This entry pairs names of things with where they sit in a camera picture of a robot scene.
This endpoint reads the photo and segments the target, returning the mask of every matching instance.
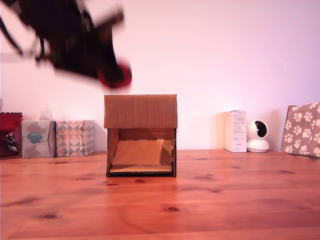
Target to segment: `white camera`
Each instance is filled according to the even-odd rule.
[[[265,140],[268,135],[268,125],[262,120],[254,120],[248,130],[247,150],[252,153],[265,153],[269,144]]]

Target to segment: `wooden table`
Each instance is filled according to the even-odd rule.
[[[106,153],[3,159],[1,239],[320,240],[320,161],[177,153],[177,178],[106,178]]]

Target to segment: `camera lens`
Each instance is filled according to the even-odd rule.
[[[264,136],[267,135],[267,126],[262,121],[256,121],[255,125],[256,125],[258,136],[260,138],[263,138]]]

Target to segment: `white wall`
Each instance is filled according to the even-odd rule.
[[[106,2],[87,1],[94,21],[116,3]],[[2,111],[32,120],[47,104],[56,120],[93,119],[97,150],[105,151],[105,94],[177,94],[179,149],[223,147],[221,112],[241,109],[268,123],[278,151],[288,105],[320,102],[318,0],[118,2],[125,26],[114,32],[114,48],[130,60],[130,90],[113,92],[19,60],[1,36]],[[28,48],[33,32],[2,6],[1,15]]]

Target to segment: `tissue box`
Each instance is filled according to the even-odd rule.
[[[57,121],[57,157],[88,156],[95,151],[95,122],[93,120]]]
[[[54,158],[56,156],[56,122],[22,121],[22,157]]]

